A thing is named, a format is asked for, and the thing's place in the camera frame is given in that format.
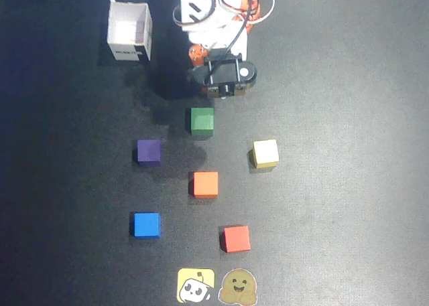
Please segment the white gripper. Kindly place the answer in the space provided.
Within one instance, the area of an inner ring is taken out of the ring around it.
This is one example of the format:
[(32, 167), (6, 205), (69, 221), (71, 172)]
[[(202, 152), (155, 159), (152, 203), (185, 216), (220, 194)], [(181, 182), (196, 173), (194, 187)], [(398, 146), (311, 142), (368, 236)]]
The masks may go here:
[(180, 0), (180, 27), (188, 34), (194, 68), (230, 44), (234, 56), (247, 59), (248, 29), (241, 26), (248, 6), (249, 0)]

